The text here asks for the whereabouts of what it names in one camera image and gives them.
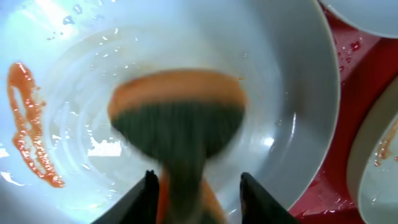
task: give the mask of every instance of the white bowl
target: white bowl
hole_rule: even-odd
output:
[[[396,0],[320,0],[349,25],[380,37],[398,38]]]
[[[325,158],[340,76],[315,0],[9,0],[0,8],[0,85],[13,62],[33,71],[47,102],[43,141],[65,181],[55,189],[22,161],[0,91],[1,223],[92,222],[157,169],[112,132],[106,114],[118,84],[156,70],[211,68],[243,78],[242,129],[205,171],[232,222],[240,222],[242,172],[289,208]]]
[[[371,108],[349,155],[348,190],[363,220],[370,224],[398,220],[397,96],[398,78]]]

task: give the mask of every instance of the red surface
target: red surface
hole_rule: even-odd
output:
[[[380,39],[326,16],[341,68],[339,120],[322,168],[290,212],[304,224],[363,223],[346,187],[347,160],[362,120],[398,73],[398,40]]]

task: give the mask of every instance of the sauce residue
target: sauce residue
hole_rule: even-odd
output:
[[[379,143],[379,147],[377,147],[376,160],[374,161],[375,166],[381,165],[382,160],[385,160],[392,155],[392,152],[390,151],[390,144],[392,140],[394,140],[397,130],[398,119],[394,121],[394,124],[392,124],[390,130],[388,130],[386,136]]]
[[[25,116],[20,112],[14,89],[21,96]],[[34,99],[35,89],[38,90],[39,87],[36,87],[30,70],[21,63],[12,64],[7,79],[8,98],[17,128],[17,132],[12,138],[12,143],[14,143],[23,160],[35,175],[47,181],[52,187],[63,187],[65,183],[62,181],[61,176],[56,173],[41,140],[42,125],[40,119],[45,102],[36,102]],[[26,139],[32,141],[32,147],[27,146]],[[36,159],[31,158],[31,149],[35,149]],[[38,169],[35,162],[43,168],[44,173]]]

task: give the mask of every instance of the plate rim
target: plate rim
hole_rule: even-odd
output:
[[[379,32],[376,30],[372,30],[372,29],[368,29],[365,28],[361,25],[356,24],[355,22],[351,21],[350,19],[348,19],[346,16],[342,15],[339,10],[337,10],[335,7],[333,7],[332,4],[327,3],[328,0],[319,0],[326,9],[328,9],[331,13],[333,13],[333,15],[335,15],[336,17],[338,17],[339,19],[341,19],[343,22],[347,23],[348,25],[350,25],[351,27],[354,27],[360,31],[363,31],[365,33],[371,34],[371,35],[375,35],[378,37],[385,37],[385,38],[390,38],[390,39],[398,39],[398,33],[396,34],[391,34],[391,33],[385,33],[385,32]]]
[[[398,104],[391,103],[398,95],[398,76],[386,87],[374,102],[354,138],[346,170],[348,192],[356,204],[361,218],[366,219],[362,208],[361,192],[369,160],[374,151],[398,119]]]

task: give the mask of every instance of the white plate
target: white plate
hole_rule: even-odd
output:
[[[396,0],[320,0],[332,13],[364,32],[398,38]]]
[[[362,218],[370,224],[398,220],[397,96],[398,78],[373,105],[349,155],[348,189]]]

